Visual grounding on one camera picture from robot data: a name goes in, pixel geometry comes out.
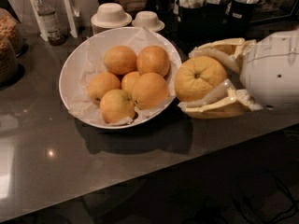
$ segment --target white cup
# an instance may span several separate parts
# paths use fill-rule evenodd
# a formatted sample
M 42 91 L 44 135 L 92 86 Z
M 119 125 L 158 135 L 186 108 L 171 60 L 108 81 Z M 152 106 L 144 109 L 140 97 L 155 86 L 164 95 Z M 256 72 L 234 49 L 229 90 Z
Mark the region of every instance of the white cup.
M 136 14 L 132 21 L 134 27 L 145 27 L 152 32 L 159 32 L 163 30 L 164 23 L 159 20 L 156 13 L 152 11 L 140 11 Z
M 132 21 L 130 14 L 124 12 L 122 6 L 117 3 L 101 5 L 92 16 L 93 33 L 103 30 L 123 27 Z

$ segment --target white bowl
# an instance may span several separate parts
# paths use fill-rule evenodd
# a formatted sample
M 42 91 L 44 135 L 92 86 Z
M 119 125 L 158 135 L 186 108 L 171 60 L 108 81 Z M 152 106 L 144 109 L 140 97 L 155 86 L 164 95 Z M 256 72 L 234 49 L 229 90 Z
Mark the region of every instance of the white bowl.
M 156 13 L 152 11 L 140 11 L 132 21 L 134 27 L 146 27 L 152 32 L 163 30 L 164 23 L 159 20 Z
M 124 12 L 121 5 L 117 3 L 106 3 L 97 9 L 92 16 L 92 25 L 100 28 L 118 28 L 132 21 L 130 14 Z
M 91 60 L 89 57 L 90 48 L 92 48 L 93 52 L 96 53 L 99 57 L 100 54 L 104 54 L 109 48 L 121 44 L 126 44 L 126 42 L 133 37 L 136 37 L 136 34 L 142 33 L 145 31 L 143 28 L 138 27 L 122 27 L 122 28 L 115 28 L 104 31 L 101 34 L 93 35 L 88 40 L 84 41 L 80 46 L 78 46 L 67 58 L 64 63 L 64 67 L 61 71 L 60 78 L 59 78 L 59 92 L 61 98 L 64 102 L 65 107 L 70 110 L 72 105 L 74 104 L 74 100 L 76 101 L 78 97 L 87 94 L 86 90 L 82 89 L 82 74 L 84 73 L 91 73 L 89 61 Z M 171 61 L 171 69 L 169 74 L 167 75 L 167 84 L 171 88 L 172 92 L 174 92 L 174 77 L 176 75 L 176 71 L 181 66 L 181 59 L 178 54 L 178 51 L 173 46 L 173 44 L 168 41 L 166 38 L 161 36 L 160 34 L 154 33 L 152 31 L 146 30 L 148 34 L 147 40 L 151 40 L 154 38 L 158 40 L 161 44 L 164 45 L 166 50 L 169 53 L 170 61 Z M 133 41 L 133 44 L 138 46 L 138 41 Z M 142 120 L 135 119 L 130 124 L 120 125 L 120 126 L 109 126 L 106 124 L 96 123 L 92 121 L 93 114 L 91 114 L 92 118 L 78 118 L 82 122 L 92 125 L 97 128 L 104 128 L 104 129 L 123 129 L 129 128 L 132 126 L 136 126 L 140 123 L 144 123 L 158 114 L 160 114 L 163 110 L 165 110 L 170 104 L 172 100 L 167 101 L 164 108 L 161 109 L 159 112 L 154 113 L 152 116 L 147 117 Z

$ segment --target black container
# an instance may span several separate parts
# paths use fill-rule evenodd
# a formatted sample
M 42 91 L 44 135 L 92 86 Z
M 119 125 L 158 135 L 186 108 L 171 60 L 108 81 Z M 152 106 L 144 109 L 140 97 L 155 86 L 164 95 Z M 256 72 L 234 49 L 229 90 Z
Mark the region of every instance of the black container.
M 200 8 L 178 6 L 178 38 L 197 41 L 202 38 L 223 38 L 227 5 L 206 4 Z
M 244 4 L 232 1 L 228 12 L 228 34 L 230 37 L 244 36 L 250 26 L 256 4 Z

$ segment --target orange fruit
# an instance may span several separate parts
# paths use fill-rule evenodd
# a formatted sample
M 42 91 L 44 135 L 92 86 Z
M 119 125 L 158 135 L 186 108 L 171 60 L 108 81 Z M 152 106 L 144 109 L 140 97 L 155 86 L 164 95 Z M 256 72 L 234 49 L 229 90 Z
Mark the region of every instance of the orange fruit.
M 154 45 L 140 50 L 136 63 L 137 70 L 141 75 L 154 72 L 165 77 L 170 69 L 170 59 L 167 51 Z
M 140 77 L 139 72 L 132 71 L 126 74 L 121 80 L 121 89 L 131 93 L 135 81 Z
M 104 56 L 104 65 L 108 72 L 115 75 L 125 75 L 136 70 L 135 52 L 127 46 L 110 48 Z
M 207 56 L 191 58 L 177 71 L 175 93 L 181 102 L 200 100 L 226 78 L 226 71 L 217 60 Z
M 139 109 L 150 109 L 169 95 L 165 79 L 157 73 L 146 73 L 132 87 L 132 99 Z
M 135 105 L 131 95 L 124 90 L 108 91 L 102 98 L 100 110 L 106 123 L 115 123 L 135 117 Z
M 121 81 L 117 76 L 110 72 L 101 72 L 91 79 L 87 93 L 96 104 L 100 104 L 105 93 L 120 88 Z

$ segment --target paper liner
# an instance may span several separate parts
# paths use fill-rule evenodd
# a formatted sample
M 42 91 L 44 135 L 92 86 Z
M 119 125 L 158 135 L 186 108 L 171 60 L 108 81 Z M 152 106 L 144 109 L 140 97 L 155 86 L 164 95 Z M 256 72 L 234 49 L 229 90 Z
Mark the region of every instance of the paper liner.
M 90 80 L 98 73 L 106 71 L 103 64 L 103 58 L 109 47 L 106 50 L 99 49 L 96 43 L 97 39 L 88 39 L 89 46 L 87 50 L 87 62 L 84 65 L 84 69 L 79 78 L 79 85 L 81 91 L 79 94 L 72 98 L 70 101 L 69 113 L 78 119 L 87 120 L 89 123 L 97 126 L 111 127 L 122 126 L 132 123 L 142 123 L 149 120 L 154 115 L 162 112 L 166 109 L 170 103 L 175 99 L 174 79 L 180 64 L 177 64 L 174 56 L 172 55 L 172 47 L 159 40 L 152 32 L 146 28 L 140 29 L 129 40 L 120 42 L 118 45 L 124 45 L 130 47 L 136 54 L 139 53 L 144 47 L 149 45 L 157 45 L 163 47 L 169 54 L 171 67 L 165 77 L 165 80 L 169 87 L 169 97 L 156 105 L 152 109 L 140 110 L 137 107 L 135 112 L 138 114 L 136 119 L 125 118 L 116 123 L 105 123 L 100 112 L 99 105 L 96 105 L 87 94 L 87 86 Z

